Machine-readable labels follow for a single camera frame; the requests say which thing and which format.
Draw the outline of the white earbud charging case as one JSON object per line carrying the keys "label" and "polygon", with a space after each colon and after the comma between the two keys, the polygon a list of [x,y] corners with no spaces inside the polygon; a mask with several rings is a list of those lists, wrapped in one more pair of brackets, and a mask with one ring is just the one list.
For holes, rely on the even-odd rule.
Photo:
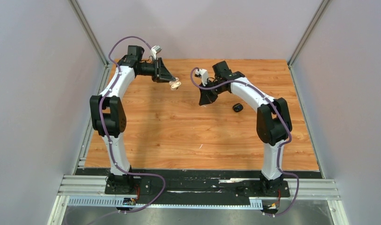
{"label": "white earbud charging case", "polygon": [[169,82],[169,85],[171,90],[177,90],[182,85],[182,83],[180,81],[172,81]]}

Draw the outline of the black earbud charging case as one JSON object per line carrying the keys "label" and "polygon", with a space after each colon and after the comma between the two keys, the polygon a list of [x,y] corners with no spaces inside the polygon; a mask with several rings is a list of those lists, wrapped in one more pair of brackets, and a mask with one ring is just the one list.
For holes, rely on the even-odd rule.
{"label": "black earbud charging case", "polygon": [[236,113],[242,111],[244,109],[243,105],[241,103],[234,104],[232,106],[232,110]]}

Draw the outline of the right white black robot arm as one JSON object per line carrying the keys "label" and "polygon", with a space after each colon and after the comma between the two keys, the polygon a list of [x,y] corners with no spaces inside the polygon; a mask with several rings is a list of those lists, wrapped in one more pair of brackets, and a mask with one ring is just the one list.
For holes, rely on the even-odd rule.
{"label": "right white black robot arm", "polygon": [[256,112],[256,132],[264,144],[264,161],[261,170],[260,191],[274,194],[283,181],[282,153],[284,145],[291,142],[292,123],[288,103],[284,98],[267,95],[240,71],[233,72],[225,61],[213,65],[214,77],[208,71],[194,68],[191,78],[201,79],[199,105],[216,101],[219,94],[229,92],[241,98]]}

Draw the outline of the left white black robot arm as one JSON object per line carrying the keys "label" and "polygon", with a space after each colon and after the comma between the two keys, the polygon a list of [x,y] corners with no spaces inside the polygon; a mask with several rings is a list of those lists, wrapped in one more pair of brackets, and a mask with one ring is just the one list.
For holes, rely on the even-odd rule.
{"label": "left white black robot arm", "polygon": [[179,78],[171,75],[161,57],[160,47],[151,49],[152,60],[143,59],[144,48],[129,45],[127,54],[116,65],[113,78],[98,95],[90,97],[92,127],[104,141],[110,160],[107,176],[107,194],[129,194],[135,189],[134,176],[124,146],[127,118],[121,98],[138,75],[150,76],[153,82],[168,83],[172,90],[181,86]]}

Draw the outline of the left aluminium corner post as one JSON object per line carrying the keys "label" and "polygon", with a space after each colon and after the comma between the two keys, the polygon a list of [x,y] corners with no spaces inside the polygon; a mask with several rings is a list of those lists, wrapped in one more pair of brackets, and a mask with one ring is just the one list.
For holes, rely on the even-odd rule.
{"label": "left aluminium corner post", "polygon": [[69,4],[71,5],[75,15],[77,16],[83,30],[85,31],[92,47],[94,48],[96,54],[98,55],[100,61],[102,62],[102,64],[104,65],[104,67],[108,67],[109,63],[108,63],[108,60],[102,50],[102,47],[101,45],[99,44],[80,4],[79,4],[79,1],[77,0],[68,0]]}

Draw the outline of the aluminium corner post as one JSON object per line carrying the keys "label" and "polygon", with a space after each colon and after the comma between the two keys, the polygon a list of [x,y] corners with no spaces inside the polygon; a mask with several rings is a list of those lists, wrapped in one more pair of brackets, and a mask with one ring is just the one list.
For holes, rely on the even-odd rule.
{"label": "aluminium corner post", "polygon": [[306,30],[304,31],[304,33],[303,33],[300,41],[298,42],[294,52],[292,53],[290,59],[287,61],[288,68],[291,68],[294,65],[295,61],[299,57],[299,55],[300,55],[300,53],[304,47],[304,45],[308,41],[310,35],[314,31],[315,27],[317,26],[318,22],[320,21],[320,19],[324,15],[327,7],[330,5],[331,2],[332,2],[331,0],[321,0],[320,1],[320,4],[319,4],[316,12],[314,13],[311,21],[309,22],[308,26],[306,27]]}
{"label": "aluminium corner post", "polygon": [[108,63],[108,60],[102,50],[102,47],[101,45],[99,44],[80,4],[79,4],[79,1],[77,0],[68,0],[69,4],[71,5],[75,15],[77,16],[83,30],[85,31],[92,47],[94,48],[96,54],[98,55],[100,61],[102,62],[102,64],[104,65],[104,67],[108,67],[109,63]]}

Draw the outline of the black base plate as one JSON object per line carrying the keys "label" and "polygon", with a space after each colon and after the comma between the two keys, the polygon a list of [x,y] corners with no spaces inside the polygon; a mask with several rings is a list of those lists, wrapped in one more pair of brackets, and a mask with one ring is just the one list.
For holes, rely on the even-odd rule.
{"label": "black base plate", "polygon": [[260,170],[134,169],[135,176],[115,177],[107,168],[85,168],[76,175],[100,178],[102,194],[139,196],[137,203],[175,205],[246,205],[250,197],[290,197],[288,179],[269,184]]}

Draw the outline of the aluminium frame rail front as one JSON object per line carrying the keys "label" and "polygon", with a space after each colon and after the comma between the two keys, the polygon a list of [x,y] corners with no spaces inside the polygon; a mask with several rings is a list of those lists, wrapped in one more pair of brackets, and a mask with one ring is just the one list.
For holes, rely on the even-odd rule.
{"label": "aluminium frame rail front", "polygon": [[[330,179],[296,179],[285,178],[287,186],[284,191],[289,192],[289,197],[297,195],[299,200],[327,200],[339,201],[337,186],[334,180]],[[230,178],[226,180],[218,178],[197,179],[186,178],[184,181],[173,181],[166,178],[165,190],[172,193],[185,192],[223,192],[225,188],[240,187],[241,193],[246,193],[250,197],[260,198],[256,191],[251,191],[246,185],[258,183],[257,178]],[[105,176],[82,176],[65,175],[59,188],[59,195],[81,195],[81,196],[103,196],[105,195]]]}

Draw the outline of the right aluminium corner post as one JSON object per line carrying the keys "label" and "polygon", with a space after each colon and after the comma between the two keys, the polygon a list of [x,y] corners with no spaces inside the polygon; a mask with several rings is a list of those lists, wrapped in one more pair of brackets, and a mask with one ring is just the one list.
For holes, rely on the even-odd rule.
{"label": "right aluminium corner post", "polygon": [[324,15],[327,7],[330,5],[331,2],[332,2],[331,0],[321,0],[320,1],[320,4],[319,4],[316,12],[314,13],[311,21],[309,22],[308,26],[306,27],[306,30],[304,31],[304,33],[303,33],[300,41],[298,42],[294,52],[292,53],[290,59],[287,61],[288,68],[291,68],[294,65],[295,61],[299,57],[299,55],[300,55],[300,53],[304,47],[304,45],[308,41],[310,35],[314,31],[315,27],[317,26],[318,22],[320,21],[320,19]]}

